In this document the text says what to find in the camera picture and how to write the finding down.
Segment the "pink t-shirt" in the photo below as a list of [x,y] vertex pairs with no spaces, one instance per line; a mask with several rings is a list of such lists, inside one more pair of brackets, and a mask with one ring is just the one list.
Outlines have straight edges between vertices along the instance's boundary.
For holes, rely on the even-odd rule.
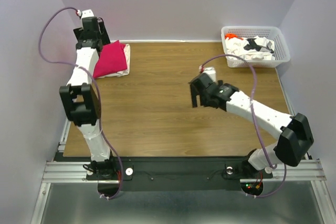
[[121,44],[118,40],[104,45],[95,65],[93,77],[96,79],[127,70],[128,65],[124,48],[125,44]]

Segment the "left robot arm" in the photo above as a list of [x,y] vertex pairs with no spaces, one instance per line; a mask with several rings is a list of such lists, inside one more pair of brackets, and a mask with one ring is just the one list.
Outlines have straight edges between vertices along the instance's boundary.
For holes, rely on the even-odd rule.
[[69,121],[82,133],[90,151],[91,162],[83,167],[88,180],[111,180],[117,166],[100,127],[101,104],[93,88],[93,72],[108,35],[103,21],[82,15],[82,26],[74,29],[77,59],[73,73],[59,94]]

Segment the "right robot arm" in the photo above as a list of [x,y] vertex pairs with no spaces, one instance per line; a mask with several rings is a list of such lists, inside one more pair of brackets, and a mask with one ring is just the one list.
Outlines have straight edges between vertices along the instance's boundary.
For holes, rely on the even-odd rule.
[[222,109],[255,123],[268,132],[276,142],[262,146],[248,154],[242,163],[244,175],[253,177],[271,165],[285,164],[296,167],[313,145],[313,135],[307,117],[276,111],[249,96],[237,87],[213,78],[203,72],[190,82],[192,106]]

